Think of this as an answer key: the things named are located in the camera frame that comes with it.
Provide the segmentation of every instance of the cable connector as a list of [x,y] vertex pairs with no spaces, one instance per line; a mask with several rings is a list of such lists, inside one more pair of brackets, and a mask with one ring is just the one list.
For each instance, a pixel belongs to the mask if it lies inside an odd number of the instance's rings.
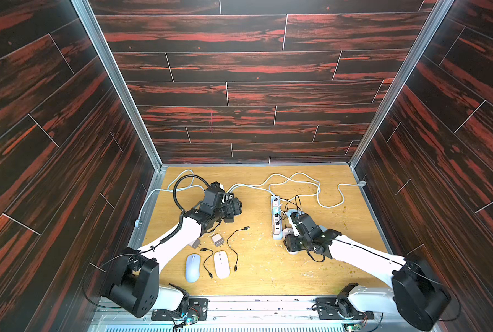
[[[208,249],[208,248],[201,248],[200,251],[211,251],[211,255],[208,256],[208,258],[210,258],[211,256],[213,256],[213,250],[211,249]],[[210,278],[213,279],[213,275],[211,274],[210,270],[208,270],[208,268],[206,268],[206,261],[208,260],[208,258],[206,258],[204,260],[204,262],[202,263],[202,266],[204,267],[204,269],[206,269],[206,271],[208,272],[208,275],[210,275]]]

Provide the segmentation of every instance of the metal base plate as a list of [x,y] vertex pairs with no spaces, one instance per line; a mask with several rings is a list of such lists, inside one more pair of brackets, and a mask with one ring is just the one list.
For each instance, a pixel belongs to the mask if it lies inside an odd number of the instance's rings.
[[[187,307],[189,308],[187,311],[187,317],[197,315],[199,316],[199,321],[206,320],[206,318],[208,317],[208,299],[189,299]],[[150,319],[152,321],[173,320],[167,310],[153,310]]]
[[[316,298],[317,303],[325,303],[328,304],[329,306],[335,305],[335,298],[334,297],[317,297]],[[347,318],[342,317],[339,315],[339,312],[335,308],[331,308],[329,306],[325,306],[325,309],[318,309],[318,317],[320,320],[347,320]],[[374,313],[372,311],[366,311],[364,313],[360,312],[358,315],[351,319],[364,319],[364,315],[368,318],[368,320],[373,320],[374,319]]]

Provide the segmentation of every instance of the black cable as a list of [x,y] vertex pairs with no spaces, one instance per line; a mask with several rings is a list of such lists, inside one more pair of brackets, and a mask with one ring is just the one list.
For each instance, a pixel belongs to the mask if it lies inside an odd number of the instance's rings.
[[204,180],[202,177],[198,176],[198,175],[195,175],[195,174],[186,174],[184,176],[182,176],[181,178],[178,179],[178,181],[176,181],[175,183],[175,186],[173,187],[173,200],[175,201],[175,204],[176,206],[180,209],[180,211],[182,212],[185,212],[184,208],[180,205],[180,203],[178,203],[178,199],[176,198],[176,190],[178,189],[178,185],[180,184],[180,182],[185,179],[185,178],[188,178],[188,177],[195,177],[197,179],[199,179],[200,181],[204,182],[204,184],[206,185],[206,187],[210,187],[210,185],[208,184],[208,182],[206,180]]
[[228,247],[230,247],[230,249],[231,249],[233,252],[235,252],[235,255],[237,256],[237,259],[235,260],[235,267],[234,267],[234,271],[235,271],[235,272],[237,272],[237,262],[239,262],[239,254],[237,253],[237,251],[235,251],[235,250],[231,247],[231,245],[228,243],[228,240],[230,239],[230,237],[232,237],[232,236],[235,234],[235,232],[239,232],[240,230],[247,230],[247,229],[249,229],[249,228],[250,228],[250,226],[246,226],[246,227],[245,227],[245,228],[243,228],[243,229],[237,229],[237,230],[234,230],[234,232],[233,232],[230,236],[228,236],[228,238],[226,239],[226,244],[228,244]]
[[293,201],[290,201],[290,200],[288,200],[288,199],[281,198],[281,197],[279,197],[279,198],[277,198],[277,199],[280,199],[280,200],[285,201],[285,202],[289,202],[289,203],[291,203],[291,204],[295,205],[295,206],[296,206],[296,209],[298,209],[298,211],[301,211],[302,213],[304,212],[304,211],[302,210],[302,208],[301,208],[301,207],[299,207],[299,206],[298,206],[295,202],[293,202]]
[[[117,255],[116,257],[110,259],[110,260],[107,260],[106,262],[104,262],[103,264],[99,265],[99,266],[93,266],[93,270],[90,271],[90,275],[92,272],[94,272],[96,269],[100,269],[102,268],[104,265],[110,263],[111,261],[113,261],[114,259],[117,259],[119,257],[122,257],[122,256],[134,256],[134,255],[140,255],[140,254],[143,254],[143,253],[146,253],[146,252],[149,252],[149,251],[154,251],[154,249],[156,249],[156,247],[154,247],[153,245],[150,246],[150,249],[149,250],[145,250],[145,251],[142,251],[138,254],[133,254],[133,253],[124,253],[122,255]],[[90,302],[91,304],[95,305],[96,307],[99,307],[99,308],[105,308],[105,309],[123,309],[121,307],[107,307],[105,305],[100,305],[100,304],[97,304],[93,301],[91,301],[91,299],[86,295],[86,291],[84,290],[84,285],[87,285],[88,282],[89,282],[89,278],[86,279],[86,282],[84,282],[85,279],[82,280],[82,283],[81,283],[81,289],[82,289],[82,294],[84,295],[84,297],[86,298],[86,300],[88,300],[88,302]]]
[[462,303],[458,299],[458,296],[455,294],[455,292],[453,292],[453,289],[450,289],[449,288],[449,291],[451,292],[451,294],[453,294],[455,296],[455,299],[457,300],[457,303],[458,303],[458,313],[453,318],[448,318],[448,319],[440,319],[440,318],[438,318],[439,321],[443,321],[443,322],[455,321],[455,320],[459,319],[460,318],[460,315],[462,314]]
[[166,243],[173,236],[175,236],[178,232],[180,232],[180,230],[182,229],[182,225],[184,224],[184,212],[185,211],[180,212],[180,220],[178,221],[178,225],[176,225],[176,228],[172,232],[170,232],[169,235],[167,235],[166,237],[161,239],[159,244]]
[[381,322],[383,321],[383,315],[384,313],[381,314],[381,319],[379,320],[379,323],[377,323],[377,326],[373,330],[370,330],[368,332],[374,332],[379,327],[379,325],[381,325]]
[[220,223],[221,223],[221,222],[222,222],[222,220],[219,220],[219,221],[217,222],[217,225],[216,225],[214,228],[210,229],[210,230],[206,230],[206,233],[211,233],[211,232],[214,232],[214,231],[215,231],[215,229],[216,229],[217,227],[219,227],[219,226],[220,226]]
[[[372,254],[374,254],[374,255],[376,255],[376,256],[379,256],[379,257],[382,257],[382,258],[384,258],[384,259],[387,259],[387,260],[388,260],[388,258],[383,257],[383,256],[381,256],[381,255],[378,255],[378,254],[376,254],[375,252],[372,252],[372,251],[370,251],[370,250],[368,250],[368,249],[366,249],[366,248],[360,247],[359,245],[355,245],[355,244],[347,243],[347,242],[344,242],[344,241],[341,241],[341,240],[337,240],[337,239],[334,239],[334,240],[335,240],[335,241],[338,241],[338,242],[342,242],[342,243],[348,244],[348,245],[353,245],[353,246],[355,246],[355,247],[357,247],[357,248],[361,248],[361,249],[363,249],[363,250],[365,250],[365,251],[367,251],[367,252],[369,252],[369,253],[372,253]],[[416,265],[416,266],[418,266],[418,267],[419,267],[419,265],[418,265],[418,264],[416,264],[415,262],[409,261],[409,260],[407,260],[407,259],[405,259],[405,261],[406,261],[407,263],[412,263],[412,264],[414,264],[414,265]],[[396,262],[396,261],[391,261],[391,262],[394,262],[394,263],[396,263],[396,264],[399,264],[399,265],[403,266],[403,264],[398,263],[398,262]],[[430,282],[434,282],[435,284],[438,284],[438,285],[440,285],[440,286],[446,287],[447,289],[449,289],[449,291],[451,292],[451,294],[453,294],[453,295],[455,296],[455,298],[456,298],[456,300],[457,300],[457,302],[458,302],[458,313],[455,315],[455,317],[450,318],[450,319],[440,319],[440,318],[438,318],[438,320],[439,320],[439,321],[443,321],[443,322],[455,321],[455,320],[457,320],[457,319],[460,317],[460,315],[462,314],[462,304],[461,304],[461,302],[460,302],[460,300],[459,300],[458,296],[457,296],[457,295],[455,294],[455,292],[453,291],[453,289],[451,289],[451,288],[450,288],[450,287],[448,287],[448,286],[445,286],[445,285],[444,285],[444,284],[442,284],[441,282],[437,282],[437,281],[435,281],[435,280],[429,279],[429,278],[427,278],[426,276],[421,275],[421,274],[419,274],[418,272],[416,272],[416,271],[414,271],[414,270],[412,270],[412,269],[408,269],[408,270],[409,270],[409,271],[411,271],[412,273],[416,274],[416,275],[419,275],[419,276],[420,276],[420,277],[422,277],[423,279],[427,279],[427,280],[428,280],[428,281],[430,281]]]
[[211,256],[213,256],[213,250],[208,249],[208,248],[202,248],[202,249],[200,249],[200,251],[207,251],[207,250],[211,251],[211,255],[210,255],[210,256],[208,256],[208,257],[204,260],[204,262],[202,263],[202,266],[204,267],[204,269],[206,269],[206,271],[207,271],[207,272],[208,272],[208,274],[210,275],[210,278],[211,278],[211,279],[213,279],[213,275],[211,274],[210,270],[208,270],[208,268],[206,268],[206,261],[207,261],[207,260],[208,260]]
[[309,253],[310,250],[307,250],[307,254],[309,255],[309,257],[311,257],[312,260],[314,260],[315,262],[317,263],[321,263],[323,261],[325,261],[325,255],[322,255],[322,260],[316,260],[315,258],[313,258],[313,256],[311,256],[311,254]]
[[171,316],[171,314],[170,314],[170,313],[168,313],[168,314],[169,314],[169,318],[170,318],[170,319],[171,319],[171,321],[173,322],[173,331],[176,331],[177,329],[184,327],[185,322],[181,322],[180,324],[176,324],[176,322],[175,322],[175,320],[174,320],[173,316]]
[[279,222],[281,222],[281,224],[283,224],[283,229],[286,229],[287,228],[286,220],[287,220],[287,212],[288,212],[288,209],[289,209],[289,203],[285,203],[285,208],[283,210],[280,209],[280,219],[279,219]]
[[401,266],[403,266],[403,265],[404,265],[404,264],[398,263],[398,262],[396,262],[396,261],[390,260],[390,259],[388,259],[388,258],[386,258],[386,257],[383,257],[383,256],[381,256],[381,255],[379,255],[379,254],[376,254],[375,252],[372,252],[372,251],[370,251],[370,250],[368,250],[368,249],[366,249],[366,248],[363,248],[363,247],[361,247],[361,246],[359,246],[359,245],[356,245],[356,244],[353,244],[353,243],[344,242],[344,241],[341,241],[341,240],[337,240],[337,239],[335,239],[335,238],[334,238],[334,240],[335,240],[335,241],[338,241],[338,242],[341,242],[341,243],[344,243],[344,244],[347,244],[347,245],[352,245],[352,246],[354,246],[354,247],[357,247],[357,248],[363,249],[364,251],[367,251],[367,252],[369,252],[369,253],[371,253],[371,254],[374,254],[374,255],[379,256],[379,257],[381,257],[381,258],[384,258],[384,259],[386,259],[386,260],[389,260],[390,262],[396,263],[396,264],[398,264],[398,265],[401,265]]

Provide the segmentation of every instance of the white power strip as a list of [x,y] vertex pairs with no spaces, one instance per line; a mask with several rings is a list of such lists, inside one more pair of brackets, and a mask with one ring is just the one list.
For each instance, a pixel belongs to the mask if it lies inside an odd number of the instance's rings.
[[283,239],[283,225],[281,220],[283,216],[281,215],[281,209],[279,207],[279,197],[270,196],[270,206],[272,213],[272,238],[274,240]]

